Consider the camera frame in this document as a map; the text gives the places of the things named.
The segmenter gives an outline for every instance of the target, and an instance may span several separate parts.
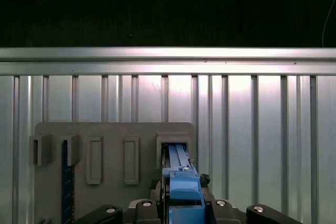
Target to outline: corrugated metal wall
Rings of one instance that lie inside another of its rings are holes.
[[[1,223],[17,199],[18,223],[32,218],[28,137],[41,121],[192,122],[217,198],[335,222],[334,76],[0,76],[0,90]]]

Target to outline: dark background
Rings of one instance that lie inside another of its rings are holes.
[[[332,0],[0,0],[1,47],[321,47]],[[336,4],[324,46],[336,46]]]

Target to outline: blue plastic part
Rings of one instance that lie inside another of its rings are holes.
[[[168,148],[170,168],[164,168],[162,174],[170,177],[170,198],[201,202],[194,206],[169,206],[169,224],[204,224],[205,202],[199,175],[183,145],[172,144]]]

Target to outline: gray plastic board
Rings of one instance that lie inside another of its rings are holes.
[[[44,150],[34,152],[38,147],[33,142],[41,136],[52,141],[51,150],[46,149],[51,153],[49,163],[36,160]],[[61,223],[61,145],[65,140],[70,145],[68,163],[75,166],[75,219],[104,204],[126,210],[131,201],[148,198],[151,181],[161,178],[160,141],[185,141],[197,164],[190,123],[39,123],[30,139],[31,161],[36,162],[35,220],[51,219],[53,224]]]

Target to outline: screw head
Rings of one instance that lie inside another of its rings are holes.
[[[106,209],[106,212],[107,212],[108,214],[112,214],[112,213],[115,212],[115,209],[114,209],[114,208],[108,208],[108,209]]]
[[[254,207],[253,210],[254,210],[254,211],[257,211],[257,212],[264,212],[264,211],[265,211],[264,208],[262,208],[262,207],[258,207],[258,206],[257,206],[257,207]]]
[[[142,203],[142,205],[144,207],[149,207],[150,205],[152,205],[152,203],[150,203],[150,202],[144,202],[144,203]]]
[[[217,205],[221,206],[221,207],[224,207],[226,205],[225,201],[222,201],[222,200],[218,200],[216,202]]]

